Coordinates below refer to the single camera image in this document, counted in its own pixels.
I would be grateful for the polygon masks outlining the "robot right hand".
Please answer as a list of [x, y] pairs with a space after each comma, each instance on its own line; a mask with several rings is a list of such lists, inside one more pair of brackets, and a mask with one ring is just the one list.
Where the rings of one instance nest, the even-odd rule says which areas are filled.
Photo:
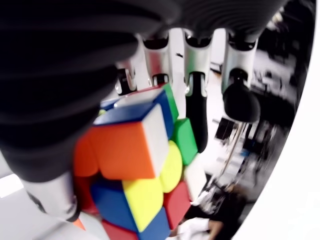
[[203, 39], [224, 28], [256, 40], [284, 0], [3, 0], [0, 3], [0, 151], [37, 209], [80, 213], [77, 140], [97, 117], [116, 64], [151, 38], [182, 28]]

